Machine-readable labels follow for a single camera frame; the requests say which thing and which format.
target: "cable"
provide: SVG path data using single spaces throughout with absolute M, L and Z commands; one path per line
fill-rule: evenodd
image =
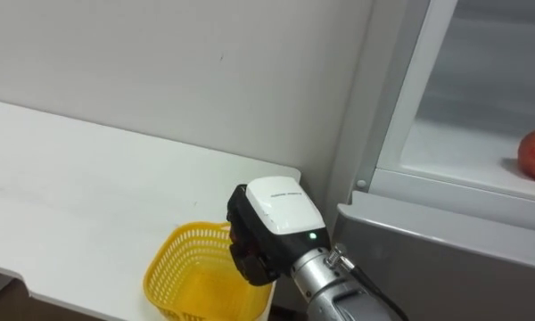
M 349 272 L 359 283 L 365 286 L 368 291 L 386 303 L 386 305 L 388 305 L 389 308 L 391 308 L 402 321 L 408 321 L 406 313 L 404 313 L 404 311 L 396 303 L 394 303 L 391 298 L 384 294 L 359 266 L 354 266 Z

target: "white wall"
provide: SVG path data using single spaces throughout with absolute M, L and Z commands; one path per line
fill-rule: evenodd
M 0 0 L 0 101 L 299 168 L 324 194 L 371 0 Z

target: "refrigerator shelf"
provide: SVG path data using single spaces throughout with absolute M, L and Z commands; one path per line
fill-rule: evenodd
M 402 171 L 535 201 L 517 147 L 535 116 L 425 96 L 400 159 Z

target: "floor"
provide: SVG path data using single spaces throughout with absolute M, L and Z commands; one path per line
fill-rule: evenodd
M 302 320 L 296 314 L 272 308 L 269 321 Z M 24 283 L 12 281 L 0 292 L 0 321 L 99 321 L 75 311 L 31 299 Z

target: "gray refrigerator door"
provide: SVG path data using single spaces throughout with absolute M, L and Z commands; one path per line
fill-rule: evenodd
M 535 231 L 361 192 L 339 212 L 334 240 L 411 320 L 535 320 Z

